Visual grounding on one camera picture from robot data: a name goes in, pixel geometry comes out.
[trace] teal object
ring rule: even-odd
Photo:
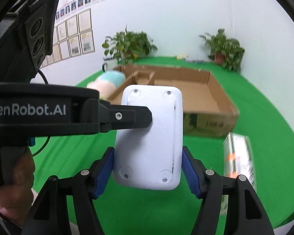
[[[100,75],[97,80],[106,80],[115,85],[115,87],[119,87],[125,81],[125,75],[119,71],[107,71]]]

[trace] finger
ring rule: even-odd
[[[13,179],[21,185],[25,182],[28,174],[34,173],[35,163],[29,147],[26,147],[25,153],[19,158],[13,168]]]
[[[33,202],[34,196],[30,185],[7,184],[0,187],[0,206],[18,207]]]
[[[28,204],[21,207],[11,207],[11,208],[2,208],[0,206],[0,213],[3,214],[6,218],[23,226],[30,209],[31,209],[31,205],[28,205]]]

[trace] black cable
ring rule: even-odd
[[[43,72],[42,72],[41,70],[38,70],[38,73],[39,73],[39,75],[43,78],[45,84],[48,85],[49,83],[48,83],[48,81],[47,81],[45,75],[43,74]],[[46,141],[45,141],[45,143],[43,144],[43,146],[42,146],[38,151],[36,151],[36,152],[33,154],[33,157],[36,156],[36,155],[38,155],[38,154],[39,154],[39,153],[40,153],[40,152],[41,152],[41,151],[47,146],[49,140],[50,140],[50,136],[48,136],[48,138],[46,139]]]
[[[3,220],[3,221],[5,221],[5,222],[7,222],[7,223],[9,223],[10,225],[16,225],[15,223],[13,223],[11,220],[9,220],[9,219],[7,219],[1,212],[0,212],[0,217],[1,217],[1,219]]]

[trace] camera lens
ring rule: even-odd
[[[43,55],[43,54],[41,54],[41,55],[38,57],[36,67],[39,67],[39,66],[41,65],[41,63],[43,62],[43,58],[44,58],[44,55]]]
[[[39,53],[39,51],[41,50],[41,48],[42,48],[42,46],[43,46],[43,42],[44,42],[44,38],[43,38],[43,36],[40,36],[40,37],[36,40],[36,42],[35,42],[35,44],[34,44],[34,47],[33,47],[33,51],[32,51],[32,55],[33,55],[33,56],[36,56],[36,55]]]
[[[33,23],[29,33],[31,37],[34,37],[39,32],[42,24],[43,24],[43,19],[41,17]]]

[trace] white device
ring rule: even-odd
[[[145,106],[152,123],[144,129],[118,130],[113,177],[123,186],[172,190],[180,183],[183,105],[176,87],[130,85],[121,105]]]

